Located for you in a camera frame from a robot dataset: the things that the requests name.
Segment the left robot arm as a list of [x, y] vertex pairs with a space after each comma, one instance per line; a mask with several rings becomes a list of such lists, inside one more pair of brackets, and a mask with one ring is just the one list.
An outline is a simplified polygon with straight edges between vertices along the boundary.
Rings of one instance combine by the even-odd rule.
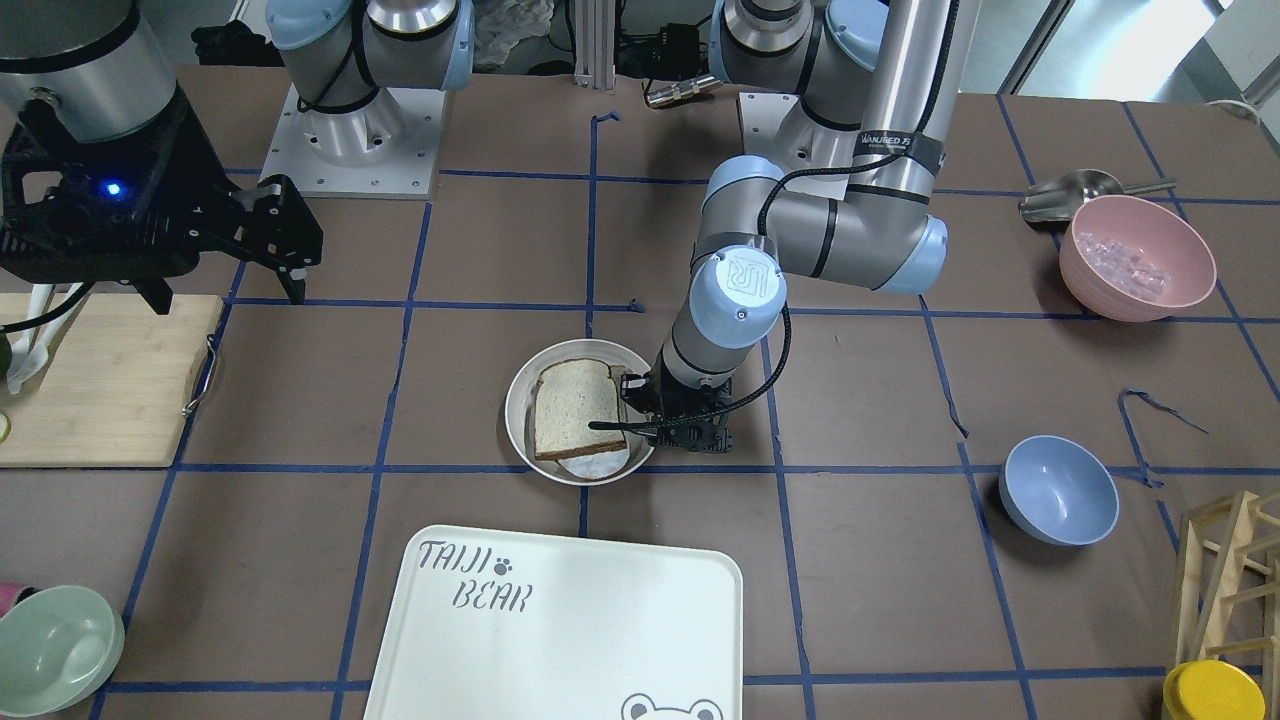
[[790, 158], [713, 172], [684, 306], [649, 372], [598, 391], [579, 427], [692, 452], [731, 446], [731, 382], [776, 325], [790, 275], [919, 295], [946, 224], [929, 213], [977, 1], [719, 1], [709, 63], [794, 96]]

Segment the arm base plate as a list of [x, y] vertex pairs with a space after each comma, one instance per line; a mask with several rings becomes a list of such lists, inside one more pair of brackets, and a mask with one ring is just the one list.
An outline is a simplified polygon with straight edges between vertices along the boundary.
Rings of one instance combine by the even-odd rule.
[[288, 176], [307, 199], [429, 200], [451, 99], [383, 88], [351, 113], [302, 113], [291, 88], [260, 176]]
[[742, 150], [796, 172], [850, 167], [855, 129], [831, 129], [812, 119], [790, 94], [739, 94]]

